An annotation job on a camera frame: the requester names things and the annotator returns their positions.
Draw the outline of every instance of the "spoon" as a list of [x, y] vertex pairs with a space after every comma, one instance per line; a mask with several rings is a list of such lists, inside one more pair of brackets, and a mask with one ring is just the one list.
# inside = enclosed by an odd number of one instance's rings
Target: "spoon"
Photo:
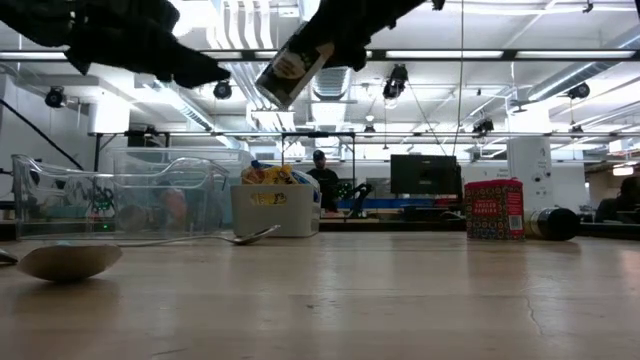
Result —
[[226, 238], [222, 236], [203, 235], [197, 237], [183, 237], [160, 241], [146, 241], [139, 243], [120, 243], [116, 245], [88, 245], [78, 246], [60, 243], [33, 250], [18, 262], [18, 258], [0, 249], [0, 263], [18, 263], [18, 270], [42, 280], [53, 282], [81, 281], [107, 270], [122, 256], [120, 248], [146, 247], [164, 245], [179, 241], [221, 239], [234, 245], [249, 245], [263, 239], [278, 230], [280, 225], [260, 230], [242, 237]]
[[0, 249], [0, 264], [11, 264], [15, 265], [18, 263], [18, 257], [13, 255], [12, 253]]
[[253, 243], [257, 242], [257, 241], [260, 241], [265, 236], [271, 234], [272, 232], [278, 230], [279, 228], [280, 228], [280, 225], [273, 225], [271, 227], [268, 227], [266, 229], [260, 230], [258, 232], [251, 233], [251, 234], [245, 235], [245, 236], [235, 237], [235, 238], [227, 238], [227, 237], [224, 237], [224, 236], [217, 236], [217, 235], [202, 235], [202, 236], [191, 236], [191, 237], [183, 237], [183, 238], [168, 239], [168, 240], [158, 240], [158, 241], [145, 241], [145, 242], [136, 242], [136, 243], [118, 243], [117, 246], [122, 247], [122, 248], [124, 248], [124, 247], [146, 247], [146, 246], [156, 246], [156, 245], [171, 244], [171, 243], [180, 242], [180, 241], [203, 240], [203, 239], [220, 239], [220, 240], [224, 240], [226, 242], [232, 243], [233, 245], [243, 246], [243, 245], [250, 245], [250, 244], [253, 244]]
[[121, 256], [122, 250], [114, 245], [45, 246], [24, 256], [18, 270], [42, 280], [76, 282], [107, 270]]

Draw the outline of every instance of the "clear plastic bin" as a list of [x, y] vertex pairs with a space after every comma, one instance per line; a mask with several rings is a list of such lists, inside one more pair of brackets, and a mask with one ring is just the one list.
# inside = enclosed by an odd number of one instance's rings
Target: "clear plastic bin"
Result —
[[[152, 174], [164, 169], [175, 159], [188, 157], [214, 161], [224, 168], [228, 176], [228, 185], [240, 185], [241, 173], [251, 166], [253, 156], [248, 151], [231, 149], [200, 148], [112, 148], [106, 153], [113, 161], [114, 174]], [[223, 227], [230, 228], [233, 223], [231, 195], [222, 194]]]
[[18, 239], [127, 240], [220, 230], [228, 173], [179, 158], [154, 173], [100, 174], [13, 156]]

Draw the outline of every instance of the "cap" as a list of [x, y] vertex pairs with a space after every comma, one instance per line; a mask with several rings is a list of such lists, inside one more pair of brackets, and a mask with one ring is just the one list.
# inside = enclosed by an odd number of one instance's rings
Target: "cap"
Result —
[[324, 159], [324, 152], [322, 150], [316, 150], [313, 152], [313, 161]]

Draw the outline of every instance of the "computer monitor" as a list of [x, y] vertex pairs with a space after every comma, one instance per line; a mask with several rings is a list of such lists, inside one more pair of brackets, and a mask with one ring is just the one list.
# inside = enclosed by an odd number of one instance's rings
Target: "computer monitor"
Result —
[[456, 157], [391, 155], [391, 192], [461, 195], [462, 177]]

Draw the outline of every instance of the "table surface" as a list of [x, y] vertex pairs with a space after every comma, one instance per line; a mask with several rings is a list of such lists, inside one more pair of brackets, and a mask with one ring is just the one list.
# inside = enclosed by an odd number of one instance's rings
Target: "table surface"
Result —
[[75, 285], [0, 268], [0, 359], [640, 357], [639, 242], [322, 233], [123, 251]]

